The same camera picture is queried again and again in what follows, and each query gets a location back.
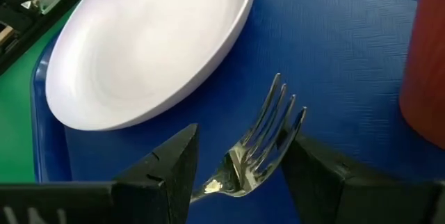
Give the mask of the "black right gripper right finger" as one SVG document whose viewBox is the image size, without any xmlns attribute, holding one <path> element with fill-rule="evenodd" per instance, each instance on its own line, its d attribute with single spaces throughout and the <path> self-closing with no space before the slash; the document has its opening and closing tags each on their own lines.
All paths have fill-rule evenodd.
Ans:
<svg viewBox="0 0 445 224">
<path fill-rule="evenodd" d="M 281 162 L 302 223 L 444 224 L 444 182 L 381 173 L 297 135 Z"/>
</svg>

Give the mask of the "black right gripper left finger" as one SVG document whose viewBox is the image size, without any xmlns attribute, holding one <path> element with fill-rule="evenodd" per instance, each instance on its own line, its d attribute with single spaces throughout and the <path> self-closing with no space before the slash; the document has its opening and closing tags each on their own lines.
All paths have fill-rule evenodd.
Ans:
<svg viewBox="0 0 445 224">
<path fill-rule="evenodd" d="M 4 224 L 185 223 L 199 127 L 190 124 L 107 182 L 2 184 Z"/>
</svg>

